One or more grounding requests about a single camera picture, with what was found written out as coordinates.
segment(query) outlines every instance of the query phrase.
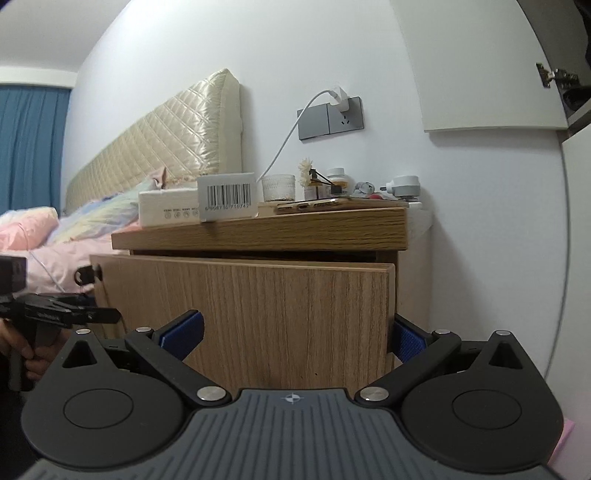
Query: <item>wood grain surface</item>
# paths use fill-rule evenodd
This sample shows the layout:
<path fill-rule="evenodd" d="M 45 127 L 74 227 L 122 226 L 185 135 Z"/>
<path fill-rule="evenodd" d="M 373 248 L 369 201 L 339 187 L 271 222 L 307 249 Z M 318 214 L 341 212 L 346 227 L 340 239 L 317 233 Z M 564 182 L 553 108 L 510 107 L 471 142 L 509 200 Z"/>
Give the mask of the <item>wood grain surface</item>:
<path fill-rule="evenodd" d="M 186 362 L 239 388 L 346 387 L 392 368 L 394 265 L 100 255 L 99 304 L 132 329 L 159 328 L 188 309 L 205 339 Z"/>
<path fill-rule="evenodd" d="M 176 251 L 405 250 L 406 208 L 297 213 L 115 233 L 113 248 Z"/>

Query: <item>round black pad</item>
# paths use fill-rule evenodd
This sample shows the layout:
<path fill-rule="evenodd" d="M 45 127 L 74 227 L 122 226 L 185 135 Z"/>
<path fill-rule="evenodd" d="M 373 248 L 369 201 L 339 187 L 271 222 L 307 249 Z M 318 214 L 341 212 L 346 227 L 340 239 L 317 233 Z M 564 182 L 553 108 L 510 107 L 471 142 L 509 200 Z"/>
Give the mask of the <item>round black pad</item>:
<path fill-rule="evenodd" d="M 105 429 L 124 421 L 134 409 L 129 395 L 98 388 L 78 393 L 67 401 L 64 415 L 83 429 Z"/>
<path fill-rule="evenodd" d="M 453 412 L 462 422 L 485 430 L 504 429 L 521 416 L 519 402 L 494 390 L 470 390 L 453 401 Z"/>
<path fill-rule="evenodd" d="M 410 439 L 433 459 L 469 472 L 505 473 L 548 460 L 562 414 L 550 391 L 520 370 L 489 367 L 432 378 L 404 399 Z"/>
<path fill-rule="evenodd" d="M 68 370 L 40 382 L 22 412 L 41 456 L 75 469 L 112 468 L 148 456 L 180 430 L 183 403 L 163 382 L 114 366 Z"/>

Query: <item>wooden nightstand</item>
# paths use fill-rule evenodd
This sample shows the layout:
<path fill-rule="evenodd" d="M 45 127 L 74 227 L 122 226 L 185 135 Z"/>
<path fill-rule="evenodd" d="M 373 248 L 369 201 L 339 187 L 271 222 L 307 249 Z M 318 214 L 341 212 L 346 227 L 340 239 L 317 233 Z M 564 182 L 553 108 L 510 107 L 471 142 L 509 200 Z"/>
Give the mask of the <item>wooden nightstand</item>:
<path fill-rule="evenodd" d="M 126 330 L 200 310 L 205 339 L 186 362 L 234 394 L 354 393 L 392 369 L 396 311 L 427 328 L 430 222 L 389 208 L 120 233 L 113 247 L 131 255 L 92 257 L 96 295 Z"/>

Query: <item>door hinge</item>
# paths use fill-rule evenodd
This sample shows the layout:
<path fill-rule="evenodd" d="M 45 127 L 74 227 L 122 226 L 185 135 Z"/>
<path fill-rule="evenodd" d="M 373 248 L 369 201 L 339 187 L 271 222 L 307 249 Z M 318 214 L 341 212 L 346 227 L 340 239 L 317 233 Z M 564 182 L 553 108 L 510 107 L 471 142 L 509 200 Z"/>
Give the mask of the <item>door hinge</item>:
<path fill-rule="evenodd" d="M 552 80 L 556 82 L 556 86 L 563 89 L 578 87 L 581 85 L 579 75 L 576 73 L 570 73 L 563 69 L 549 71 L 546 70 L 543 63 L 536 63 L 535 66 L 538 67 L 538 73 L 540 74 L 540 79 L 542 80 L 544 88 L 550 88 Z"/>

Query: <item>smartphone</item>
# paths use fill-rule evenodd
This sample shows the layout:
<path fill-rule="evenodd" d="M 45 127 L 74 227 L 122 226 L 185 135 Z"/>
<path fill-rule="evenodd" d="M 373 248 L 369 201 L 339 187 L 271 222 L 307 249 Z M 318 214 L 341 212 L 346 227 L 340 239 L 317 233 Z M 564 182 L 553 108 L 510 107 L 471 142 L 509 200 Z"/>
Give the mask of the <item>smartphone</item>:
<path fill-rule="evenodd" d="M 303 202 L 282 203 L 274 210 L 276 215 L 284 213 L 331 212 L 333 210 L 359 210 L 364 208 L 406 207 L 408 202 L 399 200 L 367 199 L 362 197 L 335 197 Z"/>

